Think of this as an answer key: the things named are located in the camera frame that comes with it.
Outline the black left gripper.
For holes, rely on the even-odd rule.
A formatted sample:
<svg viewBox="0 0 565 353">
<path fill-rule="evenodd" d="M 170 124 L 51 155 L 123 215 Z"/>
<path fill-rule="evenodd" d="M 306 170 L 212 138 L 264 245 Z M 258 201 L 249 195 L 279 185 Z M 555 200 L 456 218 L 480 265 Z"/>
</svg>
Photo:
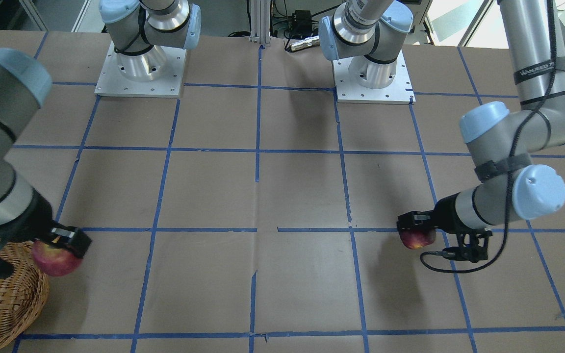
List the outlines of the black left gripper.
<svg viewBox="0 0 565 353">
<path fill-rule="evenodd" d="M 410 211 L 397 217 L 397 230 L 430 230 L 439 228 L 448 234 L 464 230 L 457 214 L 457 196 L 449 195 L 439 200 L 431 211 Z"/>
</svg>

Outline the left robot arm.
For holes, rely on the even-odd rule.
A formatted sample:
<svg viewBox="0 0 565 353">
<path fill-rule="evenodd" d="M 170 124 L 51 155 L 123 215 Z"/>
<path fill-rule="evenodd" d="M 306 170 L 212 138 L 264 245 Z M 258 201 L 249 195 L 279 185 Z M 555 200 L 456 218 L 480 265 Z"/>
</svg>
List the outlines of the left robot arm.
<svg viewBox="0 0 565 353">
<path fill-rule="evenodd" d="M 478 185 L 447 196 L 429 211 L 399 215 L 400 232 L 440 229 L 457 234 L 554 214 L 565 204 L 565 182 L 532 154 L 565 145 L 565 43 L 553 0 L 499 0 L 519 109 L 490 100 L 468 111 L 459 130 Z M 390 85 L 371 70 L 392 69 L 412 13 L 397 0 L 348 0 L 323 18 L 324 56 L 352 59 L 368 89 Z"/>
</svg>

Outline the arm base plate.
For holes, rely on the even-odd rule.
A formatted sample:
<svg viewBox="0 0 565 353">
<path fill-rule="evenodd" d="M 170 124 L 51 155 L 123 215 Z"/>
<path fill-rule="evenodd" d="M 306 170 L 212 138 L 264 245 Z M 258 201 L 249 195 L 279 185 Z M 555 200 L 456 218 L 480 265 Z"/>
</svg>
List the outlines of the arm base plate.
<svg viewBox="0 0 565 353">
<path fill-rule="evenodd" d="M 343 103 L 415 103 L 404 54 L 388 64 L 364 56 L 333 61 L 337 100 Z"/>
<path fill-rule="evenodd" d="M 140 56 L 115 52 L 110 44 L 95 93 L 113 98 L 181 96 L 188 50 L 154 46 Z"/>
</svg>

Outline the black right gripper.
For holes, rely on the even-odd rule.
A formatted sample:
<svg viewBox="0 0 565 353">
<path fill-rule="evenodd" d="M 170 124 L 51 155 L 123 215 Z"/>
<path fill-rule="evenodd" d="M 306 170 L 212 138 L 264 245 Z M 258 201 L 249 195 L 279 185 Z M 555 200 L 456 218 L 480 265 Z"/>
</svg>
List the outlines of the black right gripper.
<svg viewBox="0 0 565 353">
<path fill-rule="evenodd" d="M 92 239 L 78 227 L 56 227 L 51 203 L 34 190 L 27 209 L 16 219 L 0 226 L 0 239 L 13 243 L 45 240 L 56 248 L 83 259 Z"/>
</svg>

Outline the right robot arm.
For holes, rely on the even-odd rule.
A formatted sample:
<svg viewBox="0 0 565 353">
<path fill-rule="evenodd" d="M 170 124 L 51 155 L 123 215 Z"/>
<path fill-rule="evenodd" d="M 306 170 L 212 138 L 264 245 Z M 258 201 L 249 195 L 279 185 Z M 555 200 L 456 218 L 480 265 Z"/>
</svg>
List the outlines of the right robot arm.
<svg viewBox="0 0 565 353">
<path fill-rule="evenodd" d="M 111 37 L 96 93 L 112 98 L 177 98 L 186 51 L 197 47 L 201 9 L 188 0 L 102 0 Z M 6 243 L 40 240 L 83 258 L 92 243 L 81 229 L 53 219 L 51 205 L 4 159 L 53 80 L 22 51 L 0 48 L 0 250 Z"/>
</svg>

